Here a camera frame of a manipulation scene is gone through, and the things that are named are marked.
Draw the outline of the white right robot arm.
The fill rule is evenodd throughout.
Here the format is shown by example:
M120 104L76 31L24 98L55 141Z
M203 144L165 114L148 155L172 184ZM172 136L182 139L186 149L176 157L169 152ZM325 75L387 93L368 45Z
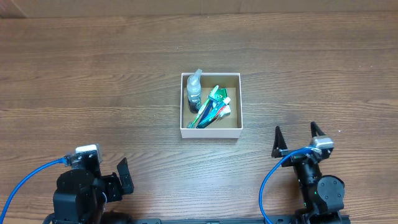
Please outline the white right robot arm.
M291 223L349 223L342 217L345 183L334 175L323 175L319 163L330 157L334 142L315 122L310 123L311 141L309 152L288 150L282 132L275 127L271 156L286 159L281 166L293 167L303 196L304 207L295 211Z

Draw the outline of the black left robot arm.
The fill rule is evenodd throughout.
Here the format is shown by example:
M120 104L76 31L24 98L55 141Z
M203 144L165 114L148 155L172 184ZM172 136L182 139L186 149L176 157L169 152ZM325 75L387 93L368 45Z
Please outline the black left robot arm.
M71 170L57 179L53 195L54 212L44 223L132 223L129 214L106 212L105 206L132 194L134 185L127 159L117 165L117 173L102 175L100 164L93 157L71 163Z

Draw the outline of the green toothbrush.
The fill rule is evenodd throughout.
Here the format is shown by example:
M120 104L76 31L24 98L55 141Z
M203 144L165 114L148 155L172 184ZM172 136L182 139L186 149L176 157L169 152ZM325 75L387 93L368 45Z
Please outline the green toothbrush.
M204 104L202 104L202 106L200 107L200 109L198 110L198 114L196 115L196 118L189 122L187 125L187 128L194 128L195 127L195 123L199 120L199 118L201 117L201 115L203 114L205 108L208 106L209 103L211 103L213 100L217 101L215 99L215 93L218 90L219 86L216 85L210 92L210 94L208 95L208 98L206 99L206 101L204 102Z

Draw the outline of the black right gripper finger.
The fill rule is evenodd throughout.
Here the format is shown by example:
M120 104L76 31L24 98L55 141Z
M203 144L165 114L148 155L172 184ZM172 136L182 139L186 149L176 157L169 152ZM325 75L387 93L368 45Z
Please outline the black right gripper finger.
M274 145L271 156L273 158L284 157L288 154L288 149L279 126L275 127Z
M319 126L314 121L310 123L310 130L312 137L325 136L325 133L319 128Z

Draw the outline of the clear spray bottle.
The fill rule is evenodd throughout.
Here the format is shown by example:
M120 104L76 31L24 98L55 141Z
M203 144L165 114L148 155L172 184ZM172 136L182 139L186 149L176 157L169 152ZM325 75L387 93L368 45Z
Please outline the clear spray bottle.
M187 79L187 98L189 109L192 113L198 113L201 107L201 83L202 69L198 69Z

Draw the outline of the green soap box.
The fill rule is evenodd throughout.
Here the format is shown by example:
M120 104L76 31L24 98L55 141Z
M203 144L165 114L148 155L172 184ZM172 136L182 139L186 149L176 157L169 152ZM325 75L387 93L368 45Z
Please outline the green soap box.
M228 96L228 91L226 88L219 88L216 93L215 93L215 98L218 101L223 101L224 98ZM217 116L217 119L223 119L224 117L229 116L231 113L231 108L230 105L227 104L220 112L219 115Z

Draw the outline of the small toothpaste tube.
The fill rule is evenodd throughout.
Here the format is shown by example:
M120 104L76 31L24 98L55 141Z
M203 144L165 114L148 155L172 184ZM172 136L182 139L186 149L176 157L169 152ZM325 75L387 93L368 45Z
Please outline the small toothpaste tube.
M231 107L229 105L230 101L231 98L226 97L223 101L218 103L216 107L213 108L208 113L208 115L198 123L197 128L203 129L207 127L209 124L211 124L213 121L229 116L229 114L231 113Z

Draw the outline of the blue disposable razor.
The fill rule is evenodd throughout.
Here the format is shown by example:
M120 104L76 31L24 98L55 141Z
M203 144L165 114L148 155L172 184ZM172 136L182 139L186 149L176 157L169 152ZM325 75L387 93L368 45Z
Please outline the blue disposable razor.
M210 113L210 111L211 111L211 109L212 109L212 107L213 107L213 103L216 103L216 104L218 104L220 102L220 99L217 97L217 96L215 96L215 95L213 95L213 96L208 96L208 99L205 101L205 104L204 104L204 106L205 106L205 109L204 109L204 112L202 112L202 114L201 114L201 118L200 118L200 120L199 120L199 122L198 122L198 124L197 124L197 128L201 128L201 126L200 126L200 123L208 116L208 114Z

